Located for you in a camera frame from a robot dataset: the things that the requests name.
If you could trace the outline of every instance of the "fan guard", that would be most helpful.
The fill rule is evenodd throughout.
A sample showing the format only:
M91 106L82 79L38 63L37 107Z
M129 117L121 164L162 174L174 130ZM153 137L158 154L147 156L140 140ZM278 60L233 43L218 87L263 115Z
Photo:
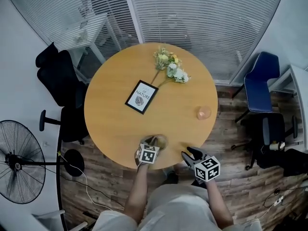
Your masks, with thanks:
M42 149L31 131L19 122L0 122L0 193L17 204L35 200L45 182L45 165L25 165L25 162L45 163Z

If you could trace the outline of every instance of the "white flower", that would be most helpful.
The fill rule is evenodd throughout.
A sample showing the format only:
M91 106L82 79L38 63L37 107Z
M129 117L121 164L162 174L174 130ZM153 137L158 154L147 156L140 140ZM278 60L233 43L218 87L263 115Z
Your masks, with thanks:
M169 64L169 68L171 68L171 69L175 69L176 67L177 67L176 64Z
M189 81L189 77L188 77L188 74L186 72L183 72L183 80L184 80L184 83Z
M177 78L177 79L182 79L183 78L183 73L184 71L181 70L180 68L177 68L177 71L176 73L173 75L174 78Z

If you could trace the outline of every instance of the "chair leg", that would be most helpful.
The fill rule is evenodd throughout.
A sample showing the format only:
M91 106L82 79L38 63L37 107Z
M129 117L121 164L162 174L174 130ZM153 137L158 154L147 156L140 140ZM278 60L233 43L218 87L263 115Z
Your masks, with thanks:
M244 149L246 149L246 147L248 146L250 144L250 142L248 142L248 143L243 143L243 144L238 144L238 145L233 145L233 146L231 146L231 150L234 150L235 148L238 148L238 147L242 147L242 146L244 146Z
M232 99L244 88L244 84L232 95Z
M251 156L251 162L250 162L250 165L247 165L246 166L246 170L250 170L253 166L254 166L254 164L255 164L255 160L256 160L256 157L255 157L255 152L254 151L252 151L252 156Z
M235 119L235 123L237 123L239 120L241 120L245 115L247 115L250 112L249 109L247 109L239 118Z

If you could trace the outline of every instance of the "table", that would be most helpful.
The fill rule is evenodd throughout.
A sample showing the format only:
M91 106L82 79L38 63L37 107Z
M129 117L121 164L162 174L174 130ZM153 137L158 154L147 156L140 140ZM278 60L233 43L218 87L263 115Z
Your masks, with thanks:
M168 147L152 166L165 168L183 161L181 151L187 146L200 147L216 120L218 98L209 71L195 56L169 44L166 48L182 60L191 80L161 86L144 115L125 105L140 79L152 82L153 53L161 45L146 43L120 51L96 72L86 94L85 120L93 142L107 157L129 168L136 168L134 154L144 136L167 136ZM166 72L161 71L153 85L165 78ZM204 105L210 107L211 116L198 120L197 111Z
M83 21L88 21L83 28L80 28L81 22L75 23L53 39L53 41L55 42L55 46L60 51L68 51L89 46L98 58L98 60L103 64L106 60L101 54L100 50L97 48L95 40L105 24L107 26L108 33L113 39L115 46L119 51L121 50L121 46L108 20L107 13L96 15L94 12L92 12L89 13L89 15L87 15L87 18ZM84 31L87 32L87 39L76 43L75 38L79 37L80 33L83 33Z
M269 90L272 91L280 86L287 78L291 76L295 85L295 91L300 104L300 112L303 121L304 146L308 150L308 72L291 65L290 68L281 75L272 85Z

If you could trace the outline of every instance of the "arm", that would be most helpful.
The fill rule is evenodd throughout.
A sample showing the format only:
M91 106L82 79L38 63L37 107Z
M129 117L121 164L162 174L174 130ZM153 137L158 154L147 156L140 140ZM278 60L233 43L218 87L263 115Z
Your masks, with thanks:
M147 172L149 165L143 164L138 168L137 176L125 203L124 214L140 223L147 202L148 183Z
M233 225L233 219L214 180L206 182L210 209L220 229Z

